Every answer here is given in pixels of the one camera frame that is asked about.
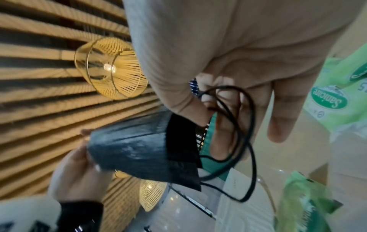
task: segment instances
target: green object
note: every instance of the green object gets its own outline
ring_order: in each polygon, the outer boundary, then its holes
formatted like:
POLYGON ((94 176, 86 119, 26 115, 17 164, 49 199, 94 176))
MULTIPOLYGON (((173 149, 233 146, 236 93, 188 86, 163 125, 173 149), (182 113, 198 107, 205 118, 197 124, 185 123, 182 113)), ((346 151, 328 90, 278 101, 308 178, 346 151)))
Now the green object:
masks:
POLYGON ((294 171, 286 181, 276 212, 276 232, 327 232, 325 216, 336 209, 331 192, 294 171))
POLYGON ((367 119, 367 44, 344 60, 326 60, 304 109, 331 132, 367 119))
MULTIPOLYGON (((200 155, 206 155, 206 156, 211 156, 210 152, 209 152, 209 148, 210 148, 210 144, 211 144, 211 139, 213 137, 214 134, 214 130, 215 130, 215 120, 217 118, 217 114, 214 114, 213 117, 210 120, 210 124, 209 124, 209 128, 208 131, 206 133, 205 136, 205 140, 204 140, 204 145, 201 148, 201 152, 200 155)), ((201 158, 201 163, 203 164, 203 169, 213 173, 219 169, 221 169, 223 166, 227 165, 228 162, 225 163, 217 163, 215 161, 212 161, 210 159, 205 159, 205 158, 201 158)), ((229 171, 223 173, 222 175, 219 176, 220 179, 222 180, 226 180, 227 176, 228 176, 229 171)))

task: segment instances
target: black face mask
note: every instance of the black face mask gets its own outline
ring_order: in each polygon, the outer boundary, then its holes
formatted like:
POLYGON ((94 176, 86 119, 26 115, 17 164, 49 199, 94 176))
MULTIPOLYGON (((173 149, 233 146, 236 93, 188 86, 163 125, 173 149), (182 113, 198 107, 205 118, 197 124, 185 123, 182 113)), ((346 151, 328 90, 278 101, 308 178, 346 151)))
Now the black face mask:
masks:
POLYGON ((201 190, 201 185, 206 185, 233 200, 245 202, 254 191, 257 179, 255 156, 249 143, 255 125, 255 107, 246 92, 233 86, 216 87, 203 94, 209 94, 215 89, 240 91, 248 98, 252 110, 250 128, 248 134, 244 135, 228 107, 214 95, 225 111, 213 110, 224 114, 237 131, 237 144, 225 160, 219 161, 210 156, 200 156, 196 146, 196 125, 168 110, 122 121, 92 132, 88 152, 102 170, 120 170, 137 178, 175 183, 198 191, 201 190), (234 167, 246 148, 251 153, 253 174, 245 197, 236 199, 221 189, 202 182, 211 180, 234 167), (212 159, 220 163, 231 161, 220 170, 208 176, 199 177, 198 168, 202 168, 200 158, 212 159))

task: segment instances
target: ear loop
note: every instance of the ear loop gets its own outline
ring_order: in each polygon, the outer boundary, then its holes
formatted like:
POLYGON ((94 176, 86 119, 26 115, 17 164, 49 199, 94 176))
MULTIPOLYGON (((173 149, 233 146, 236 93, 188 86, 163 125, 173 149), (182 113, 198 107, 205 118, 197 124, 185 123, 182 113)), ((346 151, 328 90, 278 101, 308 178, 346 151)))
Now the ear loop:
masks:
POLYGON ((251 140, 251 137, 253 135, 254 128, 255 128, 255 104, 254 104, 251 96, 247 92, 245 92, 243 89, 235 87, 235 86, 218 86, 218 87, 214 87, 214 88, 211 88, 211 89, 201 93, 199 95, 199 97, 201 97, 204 94, 213 96, 220 103, 220 105, 224 108, 224 110, 213 108, 213 107, 210 107, 209 109, 217 111, 217 113, 220 113, 220 114, 224 115, 230 122, 232 122, 232 124, 234 125, 234 128, 235 128, 235 131, 237 132, 237 141, 236 141, 236 144, 233 148, 233 151, 224 160, 217 160, 217 159, 214 159, 211 156, 200 156, 200 158, 210 159, 210 160, 213 160, 217 163, 224 163, 224 162, 227 162, 227 161, 230 160, 230 162, 226 166, 224 166, 221 169, 215 171, 214 173, 212 173, 210 175, 207 175, 207 176, 204 176, 204 177, 200 177, 199 178, 200 184, 204 185, 204 186, 208 186, 210 188, 213 188, 213 189, 221 192, 222 194, 224 194, 225 196, 227 196, 228 198, 230 198, 234 201, 241 202, 241 203, 246 202, 251 197, 253 191, 255 190, 256 181, 257 181, 256 159, 255 159, 255 154, 254 154, 252 145, 250 144, 250 140, 251 140), (248 132, 247 132, 246 135, 244 135, 243 132, 241 131, 241 128, 238 125, 236 118, 233 116, 233 114, 229 110, 228 106, 226 104, 224 104, 224 102, 221 99, 219 99, 217 97, 217 95, 211 94, 213 91, 215 91, 217 89, 234 89, 234 90, 239 91, 240 93, 242 93, 246 97, 246 99, 248 101, 249 108, 250 108, 250 126, 249 126, 249 129, 248 129, 248 132), (220 188, 217 188, 216 186, 213 186, 213 185, 202 182, 202 181, 207 181, 207 180, 214 179, 215 177, 218 177, 219 175, 225 173, 226 171, 228 171, 229 169, 234 167, 241 160, 246 148, 249 149, 250 155, 251 155, 252 177, 251 177, 250 187, 249 187, 249 189, 247 190, 247 193, 245 194, 245 196, 242 199, 237 199, 233 196, 230 196, 228 193, 224 192, 220 188))

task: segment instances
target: green oval logo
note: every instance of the green oval logo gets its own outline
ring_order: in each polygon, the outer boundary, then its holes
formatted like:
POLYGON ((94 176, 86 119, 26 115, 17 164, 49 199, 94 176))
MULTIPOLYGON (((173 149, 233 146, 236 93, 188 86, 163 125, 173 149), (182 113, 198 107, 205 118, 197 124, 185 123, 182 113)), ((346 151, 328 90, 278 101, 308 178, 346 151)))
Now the green oval logo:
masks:
POLYGON ((357 70, 354 71, 350 76, 349 81, 358 81, 365 77, 367 77, 367 63, 357 68, 357 70))
POLYGON ((345 97, 317 87, 312 88, 311 96, 318 105, 333 110, 343 109, 348 104, 348 100, 345 97))

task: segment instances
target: slatted wooden ceiling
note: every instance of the slatted wooden ceiling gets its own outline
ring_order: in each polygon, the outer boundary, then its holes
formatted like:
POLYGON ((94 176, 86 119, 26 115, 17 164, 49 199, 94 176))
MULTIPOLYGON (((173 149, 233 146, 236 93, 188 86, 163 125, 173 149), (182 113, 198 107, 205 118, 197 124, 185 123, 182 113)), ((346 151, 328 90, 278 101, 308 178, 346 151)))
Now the slatted wooden ceiling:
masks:
MULTIPOLYGON (((121 1, 0 1, 0 200, 45 193, 55 167, 83 139, 81 129, 160 110, 150 87, 113 101, 74 67, 85 42, 129 35, 121 1)), ((101 231, 126 227, 138 190, 136 178, 112 181, 101 231)))

